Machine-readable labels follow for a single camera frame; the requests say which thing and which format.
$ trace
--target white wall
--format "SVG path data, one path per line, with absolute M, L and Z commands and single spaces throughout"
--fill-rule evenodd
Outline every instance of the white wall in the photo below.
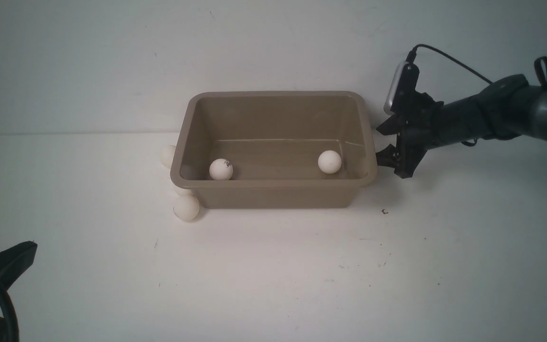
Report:
M 416 43 L 490 78 L 547 54 L 547 1 L 0 1 L 0 134 L 180 128 L 204 91 L 347 89 L 380 113 Z M 437 99 L 483 83 L 442 58 L 417 58 Z

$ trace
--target black cable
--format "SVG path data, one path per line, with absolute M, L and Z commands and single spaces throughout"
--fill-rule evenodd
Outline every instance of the black cable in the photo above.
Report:
M 0 309 L 6 321 L 6 342 L 18 342 L 18 319 L 6 289 L 0 283 Z
M 445 56 L 447 57 L 449 60 L 453 61 L 454 63 L 460 65 L 461 67 L 463 67 L 465 70 L 473 73 L 474 75 L 478 76 L 478 78 L 480 78 L 481 80 L 487 82 L 488 84 L 492 84 L 493 82 L 491 82 L 491 80 L 489 80 L 488 78 L 486 78 L 485 76 L 482 76 L 480 75 L 479 72 L 475 71 L 473 68 L 465 65 L 464 63 L 458 61 L 456 58 L 453 58 L 451 57 L 449 54 L 445 53 L 445 52 L 442 52 L 441 50 L 438 50 L 437 48 L 433 47 L 433 46 L 429 46 L 429 45 L 425 45 L 425 44 L 417 44 L 413 50 L 411 50 L 411 52 L 408 53 L 408 56 L 406 57 L 406 61 L 408 61 L 409 63 L 413 63 L 413 61 L 415 61 L 415 57 L 417 56 L 417 49 L 418 48 L 429 48 L 430 50 L 434 51 L 434 52 L 438 52 L 439 54 L 441 54 L 442 56 Z
M 18 319 L 14 312 L 14 305 L 11 303 L 9 294 L 6 289 L 0 283 L 0 308 L 1 313 L 4 316 L 6 321 L 6 330 L 7 330 L 7 342 L 18 342 Z

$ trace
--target plastic bin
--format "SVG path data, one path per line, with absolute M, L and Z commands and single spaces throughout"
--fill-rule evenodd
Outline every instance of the plastic bin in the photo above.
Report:
M 341 170 L 318 168 L 325 150 Z M 217 158 L 234 165 L 214 181 Z M 206 208 L 343 208 L 377 175 L 364 100 L 347 91 L 203 93 L 187 106 L 170 169 Z

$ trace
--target ping pong ball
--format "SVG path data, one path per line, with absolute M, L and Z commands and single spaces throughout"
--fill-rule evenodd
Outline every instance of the ping pong ball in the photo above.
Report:
M 234 174 L 234 166 L 228 160 L 219 158 L 210 165 L 210 177 L 215 181 L 230 180 Z
M 332 150 L 324 151 L 318 158 L 318 167 L 323 173 L 332 175 L 341 169 L 341 156 Z

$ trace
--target white table surface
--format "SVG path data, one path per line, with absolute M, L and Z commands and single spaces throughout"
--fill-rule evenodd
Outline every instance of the white table surface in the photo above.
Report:
M 176 138 L 0 136 L 0 251 L 39 244 L 22 341 L 547 341 L 547 143 L 431 151 L 347 209 L 183 223 Z

